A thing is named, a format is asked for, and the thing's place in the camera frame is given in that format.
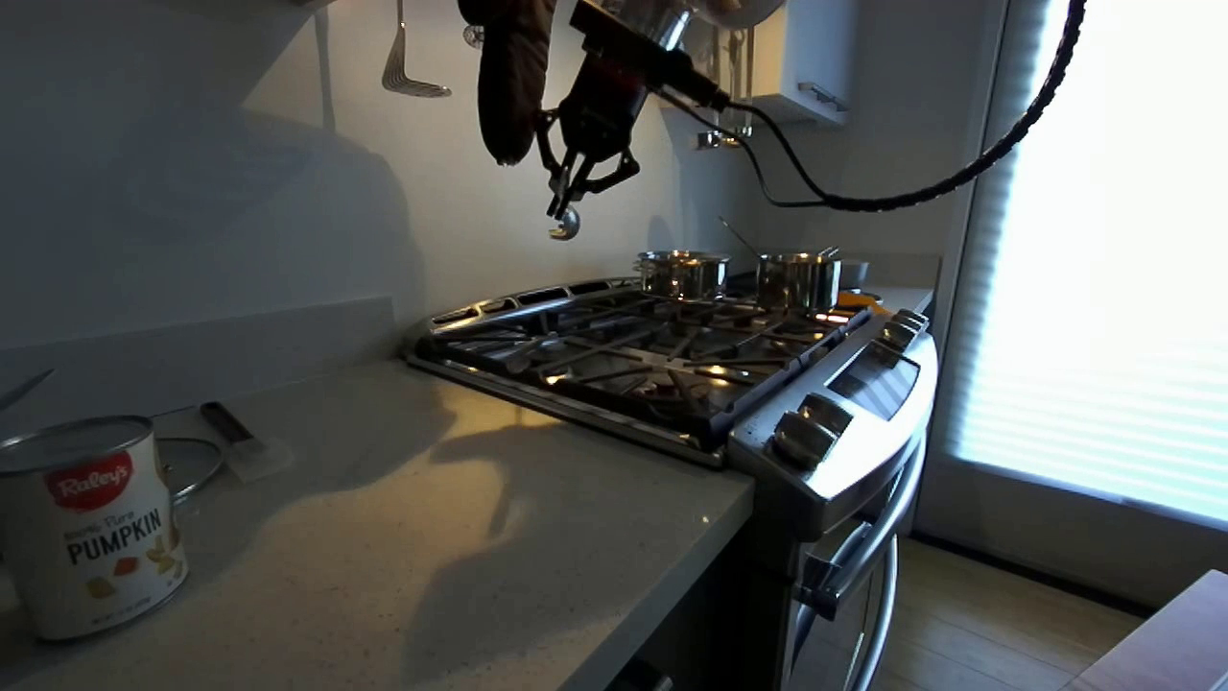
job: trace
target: oven door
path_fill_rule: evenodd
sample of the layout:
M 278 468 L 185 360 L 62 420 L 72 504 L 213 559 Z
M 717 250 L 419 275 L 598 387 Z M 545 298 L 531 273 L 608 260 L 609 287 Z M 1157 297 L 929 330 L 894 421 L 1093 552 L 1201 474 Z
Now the oven door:
M 901 474 L 874 520 L 857 520 L 819 546 L 804 546 L 799 594 L 787 633 L 787 691 L 873 689 L 898 594 L 898 534 L 919 498 L 926 436 L 901 450 Z

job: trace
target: oven handle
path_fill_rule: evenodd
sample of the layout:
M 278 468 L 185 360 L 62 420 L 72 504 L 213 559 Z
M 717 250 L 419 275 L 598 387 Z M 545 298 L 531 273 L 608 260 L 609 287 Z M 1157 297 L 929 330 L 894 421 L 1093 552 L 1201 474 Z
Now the oven handle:
M 836 617 L 845 594 L 859 586 L 859 581 L 873 572 L 873 564 L 880 559 L 880 552 L 889 546 L 901 520 L 909 513 L 921 488 L 921 468 L 926 468 L 926 434 L 909 436 L 901 456 L 905 456 L 905 477 L 889 493 L 886 513 L 868 530 L 854 530 L 854 538 L 836 548 L 832 559 L 805 559 L 799 600 L 813 607 L 820 617 Z

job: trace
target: gray countertop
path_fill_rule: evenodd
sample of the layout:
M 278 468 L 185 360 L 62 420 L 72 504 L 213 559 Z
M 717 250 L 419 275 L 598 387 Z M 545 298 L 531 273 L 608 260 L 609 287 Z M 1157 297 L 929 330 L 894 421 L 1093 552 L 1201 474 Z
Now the gray countertop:
M 234 411 L 297 463 L 187 498 L 192 577 L 131 626 L 39 644 L 4 577 L 0 689 L 603 689 L 753 511 L 738 474 L 397 360 Z

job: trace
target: window blind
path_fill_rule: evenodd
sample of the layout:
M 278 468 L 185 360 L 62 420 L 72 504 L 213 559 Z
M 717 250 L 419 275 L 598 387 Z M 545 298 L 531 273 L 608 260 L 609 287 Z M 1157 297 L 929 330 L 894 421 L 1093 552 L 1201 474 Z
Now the window blind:
M 989 132 L 1040 85 L 1068 3 L 1011 6 Z M 1217 0 L 1088 6 L 1070 78 L 975 193 L 942 444 L 1228 526 L 1228 104 Z

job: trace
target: white cabinet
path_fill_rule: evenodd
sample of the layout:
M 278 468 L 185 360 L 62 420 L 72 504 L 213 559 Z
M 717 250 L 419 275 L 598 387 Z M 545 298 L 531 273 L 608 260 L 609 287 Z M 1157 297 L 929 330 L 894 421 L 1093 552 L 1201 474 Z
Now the white cabinet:
M 787 0 L 753 32 L 713 32 L 696 64 L 776 118 L 847 118 L 857 0 Z

